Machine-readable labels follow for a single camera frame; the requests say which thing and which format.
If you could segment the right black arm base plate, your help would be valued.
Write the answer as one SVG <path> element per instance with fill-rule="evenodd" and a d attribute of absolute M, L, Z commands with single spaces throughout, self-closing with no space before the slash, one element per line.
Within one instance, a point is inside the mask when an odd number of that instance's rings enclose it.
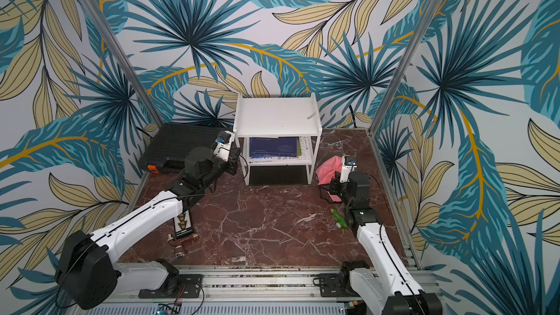
<path fill-rule="evenodd" d="M 319 274 L 313 279 L 313 284 L 319 287 L 322 298 L 357 297 L 350 285 L 350 272 L 358 268 L 369 269 L 370 266 L 364 260 L 343 262 L 337 274 Z"/>

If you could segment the pink cloth with black trim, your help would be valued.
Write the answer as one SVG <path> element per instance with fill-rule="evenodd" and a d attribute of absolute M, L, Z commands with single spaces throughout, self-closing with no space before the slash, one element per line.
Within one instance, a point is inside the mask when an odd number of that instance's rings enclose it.
<path fill-rule="evenodd" d="M 342 157 L 333 156 L 321 164 L 315 171 L 319 196 L 329 203 L 341 203 L 341 199 L 337 195 L 331 195 L 328 191 L 332 179 L 335 179 L 335 174 L 340 173 L 342 168 Z"/>

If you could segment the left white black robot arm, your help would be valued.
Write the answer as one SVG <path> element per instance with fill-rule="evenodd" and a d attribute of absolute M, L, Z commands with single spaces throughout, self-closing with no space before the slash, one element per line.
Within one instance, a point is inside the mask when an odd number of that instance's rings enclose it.
<path fill-rule="evenodd" d="M 170 262 L 160 259 L 132 266 L 119 259 L 153 230 L 190 211 L 224 173 L 235 175 L 240 154 L 240 148 L 220 149 L 203 159 L 209 165 L 207 171 L 193 175 L 184 169 L 169 189 L 125 217 L 91 233 L 79 230 L 71 234 L 55 273 L 60 289 L 83 310 L 119 293 L 179 298 L 187 283 Z"/>

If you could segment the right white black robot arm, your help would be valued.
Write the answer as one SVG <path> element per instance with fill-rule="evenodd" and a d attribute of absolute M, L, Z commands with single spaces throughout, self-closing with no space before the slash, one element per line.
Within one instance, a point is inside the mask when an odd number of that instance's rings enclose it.
<path fill-rule="evenodd" d="M 341 288 L 360 296 L 372 314 L 442 314 L 440 298 L 415 280 L 370 206 L 370 175 L 351 172 L 345 182 L 333 182 L 330 192 L 345 205 L 346 225 L 372 264 L 350 262 L 344 266 Z"/>

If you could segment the white two-tier bookshelf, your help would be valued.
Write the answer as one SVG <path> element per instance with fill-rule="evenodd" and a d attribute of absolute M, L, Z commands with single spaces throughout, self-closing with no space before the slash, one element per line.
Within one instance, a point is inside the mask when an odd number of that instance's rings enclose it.
<path fill-rule="evenodd" d="M 236 100 L 233 124 L 236 145 L 246 160 L 242 163 L 244 182 L 250 186 L 310 185 L 322 136 L 322 124 L 316 96 L 300 98 L 245 98 Z M 313 158 L 249 156 L 249 139 L 253 137 L 311 138 Z"/>

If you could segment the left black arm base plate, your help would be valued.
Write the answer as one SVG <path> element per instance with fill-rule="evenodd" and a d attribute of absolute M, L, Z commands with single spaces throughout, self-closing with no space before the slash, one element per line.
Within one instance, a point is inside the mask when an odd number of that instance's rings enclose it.
<path fill-rule="evenodd" d="M 181 274 L 178 268 L 164 259 L 157 259 L 155 262 L 157 266 L 162 266 L 168 275 L 159 288 L 140 290 L 139 298 L 163 299 L 174 297 L 182 300 L 199 297 L 204 278 L 202 274 Z"/>

